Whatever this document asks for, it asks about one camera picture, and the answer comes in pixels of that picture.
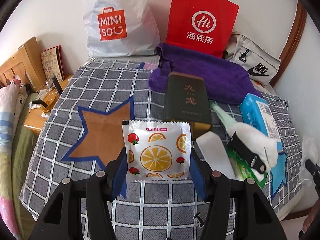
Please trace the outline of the person's hand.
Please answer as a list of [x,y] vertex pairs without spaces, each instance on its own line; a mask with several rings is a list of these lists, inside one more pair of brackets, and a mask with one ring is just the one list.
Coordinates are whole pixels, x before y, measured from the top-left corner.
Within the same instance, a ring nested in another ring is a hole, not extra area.
[[319,212],[319,201],[317,201],[314,206],[311,208],[307,218],[304,220],[302,230],[298,234],[298,238],[301,238],[304,233],[308,230],[309,226],[313,222],[314,218],[316,217],[317,213]]

